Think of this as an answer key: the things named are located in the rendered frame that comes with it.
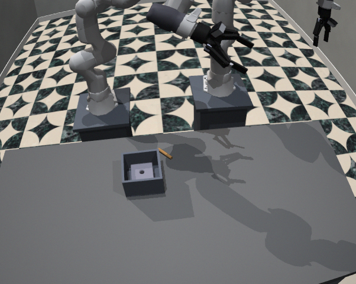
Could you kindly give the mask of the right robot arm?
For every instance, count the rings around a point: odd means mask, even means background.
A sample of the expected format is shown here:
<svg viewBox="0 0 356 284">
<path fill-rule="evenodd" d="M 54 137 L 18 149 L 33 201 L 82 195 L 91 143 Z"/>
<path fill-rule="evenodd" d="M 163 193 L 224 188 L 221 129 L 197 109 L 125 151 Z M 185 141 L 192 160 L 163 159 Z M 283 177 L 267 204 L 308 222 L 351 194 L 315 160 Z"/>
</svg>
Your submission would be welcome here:
<svg viewBox="0 0 356 284">
<path fill-rule="evenodd" d="M 79 0 L 75 6 L 76 29 L 81 43 L 91 44 L 70 57 L 69 67 L 82 75 L 88 86 L 86 111 L 93 115 L 105 115 L 118 106 L 114 90 L 107 83 L 106 73 L 94 68 L 107 63 L 116 56 L 116 47 L 100 34 L 97 14 L 110 6 L 128 9 L 140 0 Z M 196 8 L 190 15 L 188 10 L 194 0 L 167 0 L 164 5 L 154 3 L 146 19 L 159 28 L 174 32 L 185 40 L 191 37 L 202 9 Z"/>
</svg>

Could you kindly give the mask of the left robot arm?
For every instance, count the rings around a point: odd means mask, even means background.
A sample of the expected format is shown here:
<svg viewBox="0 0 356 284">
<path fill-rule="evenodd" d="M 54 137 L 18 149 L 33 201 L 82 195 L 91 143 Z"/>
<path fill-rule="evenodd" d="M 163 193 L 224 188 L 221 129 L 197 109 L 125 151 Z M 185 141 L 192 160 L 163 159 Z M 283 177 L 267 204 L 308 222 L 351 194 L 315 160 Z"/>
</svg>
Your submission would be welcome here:
<svg viewBox="0 0 356 284">
<path fill-rule="evenodd" d="M 212 2 L 212 22 L 216 25 L 222 21 L 223 25 L 227 29 L 236 30 L 234 28 L 234 5 L 235 1 L 242 4 L 250 3 L 252 0 L 213 0 Z M 325 9 L 338 9 L 341 7 L 334 2 L 334 0 L 318 0 L 316 2 L 321 8 Z M 332 18 L 326 18 L 327 23 L 332 27 L 336 27 L 337 22 Z M 228 55 L 228 47 L 232 45 L 235 40 L 222 40 L 221 48 Z M 203 91 L 217 97 L 225 97 L 232 94 L 236 87 L 234 86 L 234 80 L 231 76 L 231 68 L 223 68 L 213 57 L 211 57 L 211 67 L 203 76 Z M 208 81 L 208 87 L 207 87 Z"/>
</svg>

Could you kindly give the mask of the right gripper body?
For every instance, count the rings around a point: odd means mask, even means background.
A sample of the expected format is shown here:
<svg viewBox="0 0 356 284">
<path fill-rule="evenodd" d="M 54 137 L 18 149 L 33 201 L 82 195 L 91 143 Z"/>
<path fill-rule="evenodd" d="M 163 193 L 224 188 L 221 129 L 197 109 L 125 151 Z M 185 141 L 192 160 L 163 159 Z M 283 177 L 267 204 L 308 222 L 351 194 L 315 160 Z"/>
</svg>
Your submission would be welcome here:
<svg viewBox="0 0 356 284">
<path fill-rule="evenodd" d="M 213 37 L 209 36 L 209 32 L 211 30 L 211 27 L 202 24 L 201 22 L 198 22 L 193 34 L 191 35 L 190 39 L 200 43 L 200 44 L 209 44 L 212 45 L 212 47 L 216 47 L 215 42 L 213 41 Z M 222 37 L 216 37 L 218 42 L 221 44 Z"/>
</svg>

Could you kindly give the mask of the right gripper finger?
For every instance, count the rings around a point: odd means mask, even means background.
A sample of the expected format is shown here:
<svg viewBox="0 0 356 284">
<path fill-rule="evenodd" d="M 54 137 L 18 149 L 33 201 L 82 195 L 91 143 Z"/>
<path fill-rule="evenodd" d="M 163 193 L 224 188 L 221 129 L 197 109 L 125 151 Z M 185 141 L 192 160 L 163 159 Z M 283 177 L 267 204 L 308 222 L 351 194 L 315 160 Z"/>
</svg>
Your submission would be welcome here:
<svg viewBox="0 0 356 284">
<path fill-rule="evenodd" d="M 254 46 L 254 43 L 241 37 L 241 35 L 236 30 L 230 30 L 230 29 L 226 28 L 224 33 L 219 36 L 222 37 L 222 40 L 237 40 L 237 42 L 247 46 L 250 49 L 252 49 L 252 47 Z"/>
<path fill-rule="evenodd" d="M 223 68 L 232 67 L 233 69 L 245 74 L 248 69 L 237 62 L 230 60 L 226 53 L 221 48 L 221 45 L 215 37 L 212 38 L 216 44 L 216 47 L 212 47 L 209 44 L 203 49 L 205 52 L 209 53 Z"/>
</svg>

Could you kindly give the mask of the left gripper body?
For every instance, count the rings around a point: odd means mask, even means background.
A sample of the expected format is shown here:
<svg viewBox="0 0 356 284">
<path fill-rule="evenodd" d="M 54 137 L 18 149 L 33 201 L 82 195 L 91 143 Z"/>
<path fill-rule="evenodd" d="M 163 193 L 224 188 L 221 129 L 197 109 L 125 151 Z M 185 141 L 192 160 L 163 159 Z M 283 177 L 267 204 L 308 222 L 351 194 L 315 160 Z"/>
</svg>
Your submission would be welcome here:
<svg viewBox="0 0 356 284">
<path fill-rule="evenodd" d="M 325 8 L 321 8 L 320 6 L 318 6 L 318 15 L 320 15 L 320 18 L 322 19 L 321 24 L 323 24 L 323 22 L 324 22 L 324 20 L 326 20 L 326 18 L 331 17 L 331 9 L 325 9 Z"/>
</svg>

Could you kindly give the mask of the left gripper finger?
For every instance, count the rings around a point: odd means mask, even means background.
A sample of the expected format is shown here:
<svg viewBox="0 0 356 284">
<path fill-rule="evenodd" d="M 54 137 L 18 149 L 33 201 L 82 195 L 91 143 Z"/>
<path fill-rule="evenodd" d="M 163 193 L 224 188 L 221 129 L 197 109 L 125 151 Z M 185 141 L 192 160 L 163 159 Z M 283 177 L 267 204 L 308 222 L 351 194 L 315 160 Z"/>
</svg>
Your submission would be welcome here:
<svg viewBox="0 0 356 284">
<path fill-rule="evenodd" d="M 327 23 L 326 21 L 326 25 L 324 25 L 325 27 L 325 34 L 324 34 L 324 41 L 328 42 L 328 38 L 329 38 L 329 32 L 331 32 L 331 26 Z"/>
<path fill-rule="evenodd" d="M 326 20 L 324 20 L 323 24 L 321 24 L 321 22 L 322 22 L 321 18 L 317 18 L 316 25 L 315 25 L 315 28 L 314 28 L 314 31 L 313 31 L 313 34 L 314 34 L 313 45 L 316 46 L 316 47 L 318 46 L 318 40 L 319 40 L 319 36 L 318 35 L 319 35 L 322 27 L 326 23 Z"/>
</svg>

